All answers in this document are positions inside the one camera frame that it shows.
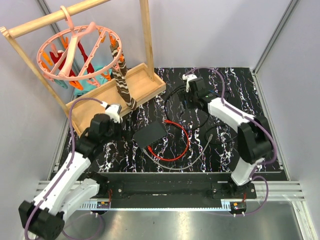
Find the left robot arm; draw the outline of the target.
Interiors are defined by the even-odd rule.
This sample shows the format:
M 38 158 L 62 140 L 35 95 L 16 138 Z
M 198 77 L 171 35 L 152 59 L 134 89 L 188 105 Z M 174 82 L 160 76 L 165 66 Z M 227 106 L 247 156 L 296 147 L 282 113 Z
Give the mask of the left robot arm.
M 71 188 L 107 142 L 121 139 L 121 122 L 117 113 L 98 113 L 82 135 L 72 139 L 72 151 L 51 182 L 32 201 L 25 200 L 18 208 L 25 239 L 33 233 L 38 239 L 55 240 L 84 201 L 107 195 L 108 178 L 97 172 L 90 172 L 80 186 Z

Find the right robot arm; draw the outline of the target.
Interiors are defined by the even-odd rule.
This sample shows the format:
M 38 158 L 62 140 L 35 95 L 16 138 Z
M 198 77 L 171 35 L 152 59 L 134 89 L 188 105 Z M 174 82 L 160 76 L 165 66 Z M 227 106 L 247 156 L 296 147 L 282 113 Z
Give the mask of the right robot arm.
M 228 103 L 223 94 L 218 96 L 209 91 L 204 79 L 195 74 L 184 74 L 182 79 L 186 84 L 183 102 L 188 108 L 197 108 L 219 118 L 237 133 L 239 160 L 222 189 L 230 197 L 239 198 L 248 188 L 257 165 L 276 152 L 268 120 L 245 113 Z

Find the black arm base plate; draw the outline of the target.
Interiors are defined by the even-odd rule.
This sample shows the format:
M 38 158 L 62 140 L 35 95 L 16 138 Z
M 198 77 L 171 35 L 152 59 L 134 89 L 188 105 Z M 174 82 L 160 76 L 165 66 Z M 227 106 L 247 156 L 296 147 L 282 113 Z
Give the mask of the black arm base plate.
M 228 211 L 231 202 L 255 200 L 256 189 L 251 183 L 236 193 L 226 183 L 210 181 L 132 181 L 112 182 L 107 196 L 93 198 L 80 208 L 96 211 Z

